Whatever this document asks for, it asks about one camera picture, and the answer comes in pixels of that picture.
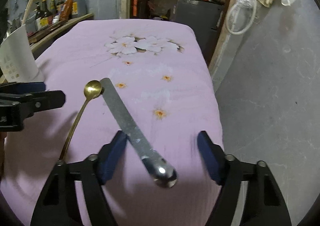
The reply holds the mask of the person left hand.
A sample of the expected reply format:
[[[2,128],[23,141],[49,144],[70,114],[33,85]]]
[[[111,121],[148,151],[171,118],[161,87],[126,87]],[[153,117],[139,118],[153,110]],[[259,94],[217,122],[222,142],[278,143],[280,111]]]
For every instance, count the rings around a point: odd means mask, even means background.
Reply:
[[[4,153],[4,143],[5,143],[5,138],[7,137],[7,132],[0,132],[0,178],[3,175],[4,171],[4,158],[5,158],[5,153]]]

